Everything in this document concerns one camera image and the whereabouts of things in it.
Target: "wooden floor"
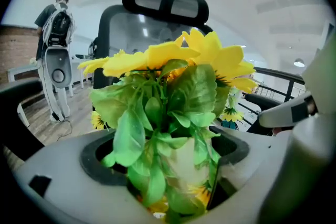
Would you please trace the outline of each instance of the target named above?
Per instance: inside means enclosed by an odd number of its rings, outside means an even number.
[[[89,93],[92,89],[91,82],[84,82],[84,88],[81,89],[77,84],[73,87],[73,97],[69,96],[67,91],[67,100],[70,107],[70,117],[66,118],[69,122],[51,122],[49,119],[50,110],[46,99],[42,99],[24,109],[30,126],[28,129],[44,144],[49,145],[60,140],[88,133],[93,130],[91,124],[92,103],[89,99]],[[13,153],[5,150],[8,164],[11,169],[18,169],[24,162]]]

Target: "backpack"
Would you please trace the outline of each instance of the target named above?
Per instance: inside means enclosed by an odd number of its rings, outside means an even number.
[[[53,45],[67,47],[75,29],[75,21],[66,8],[56,4],[55,9],[43,27],[43,42],[47,47]]]

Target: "person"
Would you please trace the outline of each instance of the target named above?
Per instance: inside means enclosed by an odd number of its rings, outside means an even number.
[[[47,50],[47,45],[43,42],[43,26],[48,22],[49,17],[56,11],[56,8],[68,8],[69,0],[56,0],[55,4],[50,4],[44,8],[41,14],[35,20],[37,25],[37,35],[39,36],[36,61],[37,61],[37,71],[41,78],[43,85],[43,92],[45,94],[49,109],[50,109],[50,120],[51,121],[63,121],[64,118],[70,116],[70,107],[67,104],[67,96],[65,88],[57,88],[59,105],[56,101],[54,92],[52,91],[53,85],[49,73],[47,72],[45,54]]]

